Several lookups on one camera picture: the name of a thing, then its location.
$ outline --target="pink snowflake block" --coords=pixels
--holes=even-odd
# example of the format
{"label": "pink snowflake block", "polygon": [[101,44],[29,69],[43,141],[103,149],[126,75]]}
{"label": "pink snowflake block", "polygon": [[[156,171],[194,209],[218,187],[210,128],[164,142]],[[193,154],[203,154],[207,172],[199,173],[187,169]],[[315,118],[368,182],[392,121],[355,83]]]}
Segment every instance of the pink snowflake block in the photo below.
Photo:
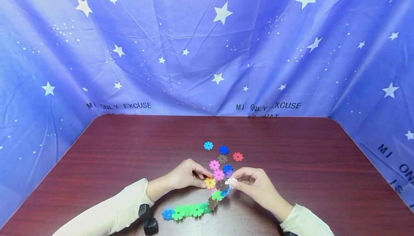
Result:
{"label": "pink snowflake block", "polygon": [[215,170],[213,177],[216,181],[224,179],[224,172],[222,170]]}
{"label": "pink snowflake block", "polygon": [[216,160],[212,160],[210,162],[210,169],[212,169],[213,171],[218,170],[220,168],[220,163]]}

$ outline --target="dark blue snowflake block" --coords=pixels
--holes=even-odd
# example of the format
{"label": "dark blue snowflake block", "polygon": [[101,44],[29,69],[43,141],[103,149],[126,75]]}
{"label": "dark blue snowflake block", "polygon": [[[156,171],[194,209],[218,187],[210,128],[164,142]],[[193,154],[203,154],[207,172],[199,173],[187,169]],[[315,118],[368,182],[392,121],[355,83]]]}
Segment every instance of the dark blue snowflake block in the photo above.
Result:
{"label": "dark blue snowflake block", "polygon": [[233,166],[231,166],[231,165],[224,165],[223,166],[223,172],[224,173],[227,173],[228,171],[234,171],[234,169],[233,169]]}
{"label": "dark blue snowflake block", "polygon": [[229,153],[229,148],[225,145],[220,147],[220,154],[226,155]]}

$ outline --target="right hand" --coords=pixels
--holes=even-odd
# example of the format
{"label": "right hand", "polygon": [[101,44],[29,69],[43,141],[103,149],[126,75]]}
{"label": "right hand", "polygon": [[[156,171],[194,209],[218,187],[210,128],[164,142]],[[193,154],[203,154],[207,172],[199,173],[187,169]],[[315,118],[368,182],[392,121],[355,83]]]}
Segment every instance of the right hand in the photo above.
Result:
{"label": "right hand", "polygon": [[231,177],[238,180],[230,184],[232,187],[253,198],[256,203],[272,212],[280,222],[289,216],[293,206],[281,197],[263,169],[243,167]]}

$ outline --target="wrist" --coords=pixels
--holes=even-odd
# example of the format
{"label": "wrist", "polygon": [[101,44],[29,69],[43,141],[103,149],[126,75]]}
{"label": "wrist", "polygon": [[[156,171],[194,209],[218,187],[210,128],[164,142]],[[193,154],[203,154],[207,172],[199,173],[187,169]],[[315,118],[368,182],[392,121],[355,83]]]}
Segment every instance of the wrist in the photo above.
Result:
{"label": "wrist", "polygon": [[152,202],[155,202],[171,190],[167,176],[162,176],[148,182],[147,196]]}

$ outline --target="left hand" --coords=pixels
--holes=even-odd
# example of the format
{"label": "left hand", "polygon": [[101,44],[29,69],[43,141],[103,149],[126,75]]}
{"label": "left hand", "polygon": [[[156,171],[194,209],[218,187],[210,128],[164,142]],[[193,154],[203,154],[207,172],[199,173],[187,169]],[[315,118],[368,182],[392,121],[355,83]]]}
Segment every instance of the left hand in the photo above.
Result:
{"label": "left hand", "polygon": [[205,189],[204,179],[206,177],[212,178],[213,173],[192,159],[186,159],[170,171],[166,177],[172,189],[183,189],[191,185]]}

